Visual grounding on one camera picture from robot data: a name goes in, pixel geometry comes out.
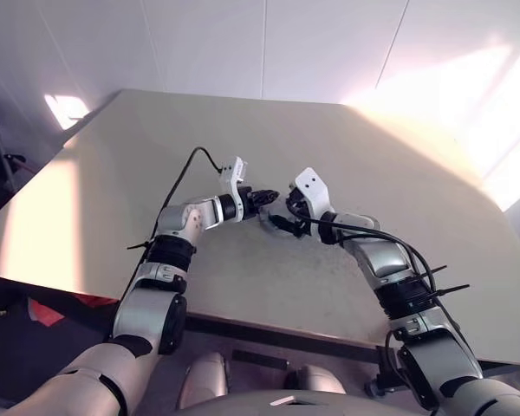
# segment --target sunlight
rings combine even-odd
[[[497,45],[398,74],[341,104],[470,185],[481,178],[458,144],[458,130],[494,82],[510,47]]]
[[[520,198],[520,57],[494,84],[510,52],[498,45],[399,74],[343,103],[470,182],[458,152],[446,151],[456,141],[472,183],[505,211]]]
[[[74,160],[52,160],[9,203],[0,250],[0,276],[84,291],[81,269],[79,172]],[[46,263],[35,259],[44,258]]]
[[[501,211],[520,199],[520,143],[484,179],[484,190]]]
[[[69,95],[44,95],[44,100],[63,130],[72,127],[88,114],[88,108],[81,98]]]
[[[482,176],[520,140],[520,58],[483,106],[465,137],[465,149]]]
[[[494,46],[418,68],[382,81],[377,89],[347,97],[341,104],[456,129],[490,87],[510,51],[506,45]]]

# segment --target black cable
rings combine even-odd
[[[384,232],[384,231],[380,231],[380,230],[374,230],[374,229],[366,228],[366,227],[357,227],[355,225],[339,224],[339,223],[334,223],[333,221],[324,221],[324,220],[321,220],[321,219],[313,219],[313,218],[307,217],[305,215],[302,215],[289,202],[287,203],[287,208],[289,209],[291,214],[293,214],[295,217],[300,218],[302,221],[306,221],[308,223],[314,223],[314,224],[319,224],[319,225],[327,225],[327,226],[330,226],[330,227],[341,228],[343,230],[365,232],[367,234],[372,234],[372,235],[377,236],[377,237],[373,237],[373,238],[380,238],[382,240],[388,240],[388,241],[393,241],[394,243],[397,243],[398,245],[400,245],[402,248],[405,249],[406,254],[408,255],[408,260],[410,261],[410,264],[412,265],[412,267],[414,269],[414,273],[417,276],[419,276],[419,269],[418,269],[418,265],[414,261],[414,254],[413,254],[412,247],[409,244],[407,244],[404,241],[402,241],[400,238],[394,236],[393,234],[389,234],[388,232]],[[428,272],[432,273],[432,271],[429,270],[429,267],[426,270],[426,273],[428,273]]]
[[[364,233],[364,234],[357,234],[357,235],[353,235],[353,236],[345,236],[343,238],[340,238],[339,243],[341,244],[343,241],[354,240],[354,239],[358,239],[358,238],[379,238],[381,240],[387,240],[387,241],[396,242],[396,238],[394,236],[393,236],[393,238],[387,238],[387,237],[380,236],[378,234]],[[430,282],[431,292],[434,292],[437,288],[435,286],[435,277],[433,276],[433,271],[430,269],[429,264],[424,259],[424,257],[414,247],[412,247],[410,244],[408,244],[408,248],[412,251],[413,255],[416,258],[418,258],[419,261],[422,263],[422,266],[424,267],[424,270],[426,271],[424,273],[424,277],[427,276],[427,278],[428,278],[428,280]],[[408,259],[410,260],[410,262],[414,261],[413,258],[409,257]]]
[[[391,335],[393,334],[393,331],[387,332],[387,335],[385,337],[385,358],[387,359],[387,365],[393,370],[395,375],[400,378],[400,380],[405,383],[405,386],[408,387],[408,383],[406,383],[406,379],[402,376],[401,373],[399,373],[399,370],[397,367],[393,364],[394,361],[391,360],[391,356],[389,353],[391,352],[391,348],[389,347],[389,343],[391,342]]]
[[[181,183],[181,180],[183,180],[183,177],[185,176],[187,169],[189,169],[189,166],[191,165],[191,162],[194,159],[194,156],[195,156],[195,154],[197,154],[198,151],[201,151],[206,155],[206,157],[210,161],[211,165],[214,167],[214,169],[216,169],[216,172],[218,172],[218,173],[222,172],[222,169],[220,167],[218,167],[218,165],[216,165],[216,162],[214,162],[214,159],[211,157],[210,153],[205,148],[203,148],[202,146],[197,146],[194,149],[192,149],[192,152],[189,155],[189,159],[187,159],[185,165],[183,166],[183,169],[181,170],[181,173],[179,174],[178,178],[173,183],[172,189],[168,192],[166,199],[164,200],[164,204],[162,204],[162,207],[159,209],[158,215],[156,216],[156,221],[154,222],[153,233],[151,234],[150,239],[154,238],[154,234],[156,233],[156,230],[158,229],[159,215],[161,214],[162,210],[164,208],[166,208],[167,205],[170,203],[170,200],[172,199],[173,194],[175,193],[175,191],[177,191],[177,188],[178,188],[179,184]],[[135,270],[133,271],[131,280],[129,281],[130,283],[125,288],[125,291],[123,292],[123,295],[121,296],[121,299],[123,299],[125,297],[127,291],[129,290],[129,287],[131,286],[131,282],[135,278],[135,275],[137,274],[137,270],[139,269],[139,266],[145,261],[145,258],[148,255],[148,250],[150,249],[150,244],[149,244],[149,242],[145,242],[142,244],[137,244],[133,247],[128,247],[127,249],[130,250],[130,249],[138,248],[138,247],[145,247],[145,250],[143,251],[142,255],[140,256],[140,260],[137,263]]]
[[[192,149],[191,154],[189,155],[189,159],[187,159],[185,165],[183,166],[183,169],[181,170],[181,173],[179,174],[178,178],[173,183],[172,189],[168,192],[166,199],[164,200],[164,204],[162,204],[162,207],[159,209],[158,216],[156,217],[156,222],[154,223],[153,233],[150,236],[150,238],[154,238],[154,234],[156,233],[156,230],[158,229],[158,220],[159,215],[161,214],[162,210],[167,207],[167,205],[170,203],[170,200],[172,199],[173,194],[175,191],[177,191],[177,188],[179,187],[179,184],[183,180],[183,177],[187,173],[187,170],[189,169],[189,166],[192,163],[192,160],[194,159],[195,154],[197,154],[198,151],[203,152],[208,160],[210,161],[211,165],[216,169],[216,172],[221,173],[222,170],[218,165],[216,165],[216,162],[211,158],[211,155],[208,153],[206,149],[204,149],[202,146],[197,146],[194,149]]]

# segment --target red object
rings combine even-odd
[[[109,299],[107,297],[79,295],[76,293],[74,293],[73,296],[91,308],[118,302],[116,299]],[[48,306],[40,304],[33,299],[29,299],[29,315],[33,321],[39,321],[42,325],[47,327],[54,325],[64,317],[62,314],[56,312]]]

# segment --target table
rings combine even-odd
[[[436,267],[444,303],[481,360],[520,364],[520,242],[453,140],[336,104],[123,91],[0,211],[0,276],[120,297],[196,145],[248,161],[248,184],[285,192],[312,166],[333,206],[380,220]],[[174,202],[220,193],[198,156]],[[352,257],[256,220],[206,232],[185,296],[195,315],[345,342],[383,342],[387,319]]]

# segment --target silver robot arm segment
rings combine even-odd
[[[75,358],[5,415],[133,414],[161,355],[179,346],[185,327],[185,278],[203,231],[252,218],[277,192],[238,186],[245,163],[222,167],[223,194],[167,206],[127,288],[108,342]]]
[[[291,188],[287,206],[301,220],[296,228],[325,244],[339,244],[358,262],[395,339],[403,342],[398,375],[421,406],[455,416],[520,415],[520,392],[483,379],[478,360],[438,299],[463,287],[429,288],[412,252],[406,252],[411,248],[398,238],[381,239],[386,235],[374,218],[335,212],[313,169],[305,169]]]

